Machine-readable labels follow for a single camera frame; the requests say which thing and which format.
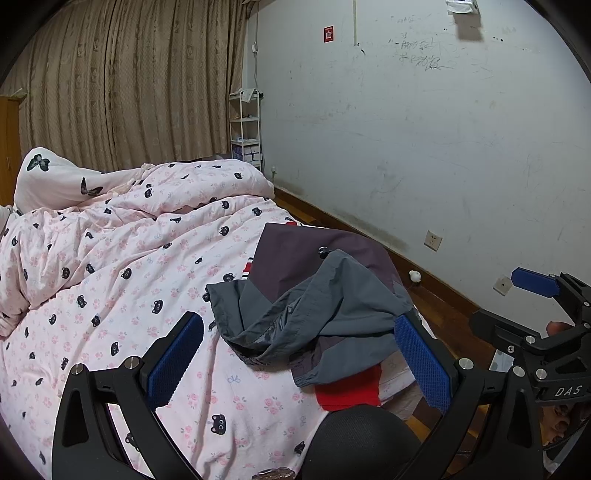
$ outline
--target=pink duvet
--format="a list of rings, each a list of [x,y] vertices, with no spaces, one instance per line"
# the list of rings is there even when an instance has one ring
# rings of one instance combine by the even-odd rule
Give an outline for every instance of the pink duvet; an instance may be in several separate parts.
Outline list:
[[[215,328],[207,330],[213,315],[202,298],[207,283],[240,278],[266,222],[290,220],[269,200],[272,184],[238,160],[171,163],[111,196],[12,215],[0,242],[0,335],[7,336],[0,413],[23,451],[50,478],[70,367],[113,368],[141,356],[192,310],[206,333],[170,404],[157,411],[169,434],[205,479],[298,471],[326,412],[289,370],[244,365]],[[383,367],[383,400],[414,380],[400,358]],[[119,409],[112,412],[133,465],[149,473],[124,442]],[[224,435],[211,431],[217,414],[226,417]]]

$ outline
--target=wall socket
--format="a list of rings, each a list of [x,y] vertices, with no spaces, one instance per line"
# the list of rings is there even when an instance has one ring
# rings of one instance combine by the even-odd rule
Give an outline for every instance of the wall socket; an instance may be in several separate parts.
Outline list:
[[[427,236],[425,237],[425,245],[427,245],[431,250],[439,250],[439,245],[441,245],[441,240],[443,237],[439,235],[435,235],[431,230],[427,231]]]
[[[509,290],[513,286],[513,282],[509,277],[501,277],[499,278],[495,284],[492,286],[493,290],[500,293],[501,295],[505,296],[509,293]]]

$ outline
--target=cabinet door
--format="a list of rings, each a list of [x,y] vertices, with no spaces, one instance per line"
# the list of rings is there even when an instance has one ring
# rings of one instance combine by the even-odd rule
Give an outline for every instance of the cabinet door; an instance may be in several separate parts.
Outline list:
[[[0,97],[0,205],[12,205],[21,168],[18,101]]]

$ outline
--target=curtain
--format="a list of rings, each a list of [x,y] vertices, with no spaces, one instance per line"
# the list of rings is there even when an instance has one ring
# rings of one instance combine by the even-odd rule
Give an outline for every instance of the curtain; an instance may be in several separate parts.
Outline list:
[[[21,53],[21,148],[102,171],[229,151],[241,84],[242,0],[74,0]]]

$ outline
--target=wall-mounted object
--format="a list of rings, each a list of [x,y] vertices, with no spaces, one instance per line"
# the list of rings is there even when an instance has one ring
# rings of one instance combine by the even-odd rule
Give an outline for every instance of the wall-mounted object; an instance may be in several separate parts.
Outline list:
[[[324,29],[324,43],[328,41],[334,41],[335,39],[335,26],[326,27]]]

